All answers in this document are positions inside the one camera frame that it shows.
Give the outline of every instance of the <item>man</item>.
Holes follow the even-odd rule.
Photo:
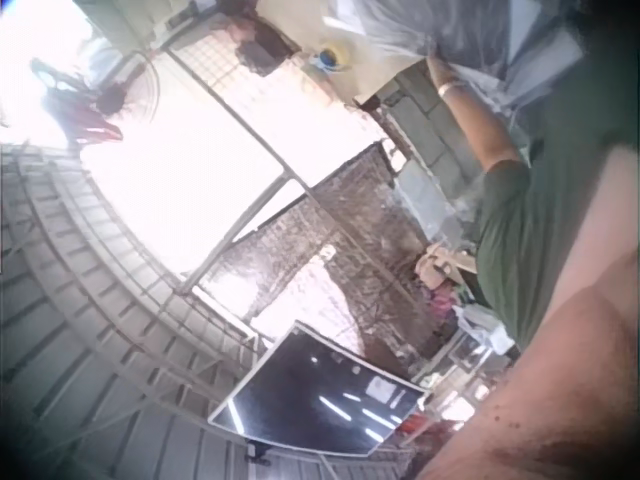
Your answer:
[[[487,172],[480,285],[524,352],[419,479],[638,478],[621,477],[638,447],[637,55],[635,27],[603,22],[547,100],[531,170],[428,59]]]

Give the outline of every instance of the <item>bracelet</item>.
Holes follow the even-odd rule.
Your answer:
[[[438,95],[440,98],[444,98],[445,94],[454,87],[464,87],[465,83],[462,80],[451,80],[445,83],[438,89]]]

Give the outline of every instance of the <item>table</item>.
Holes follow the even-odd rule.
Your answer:
[[[348,105],[354,104],[353,99],[364,103],[398,73],[420,61],[386,54],[366,37],[328,27],[322,19],[328,11],[327,0],[259,0],[256,11],[303,51],[317,53],[331,41],[347,46],[351,69],[329,78],[337,96]]]

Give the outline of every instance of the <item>black screen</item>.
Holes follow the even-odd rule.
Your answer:
[[[423,392],[316,335],[297,324],[209,422],[279,446],[370,454]]]

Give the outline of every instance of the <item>green shirt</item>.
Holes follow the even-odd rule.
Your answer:
[[[482,291],[520,348],[544,316],[608,150],[638,148],[638,50],[601,37],[547,100],[544,147],[485,177],[477,255]]]

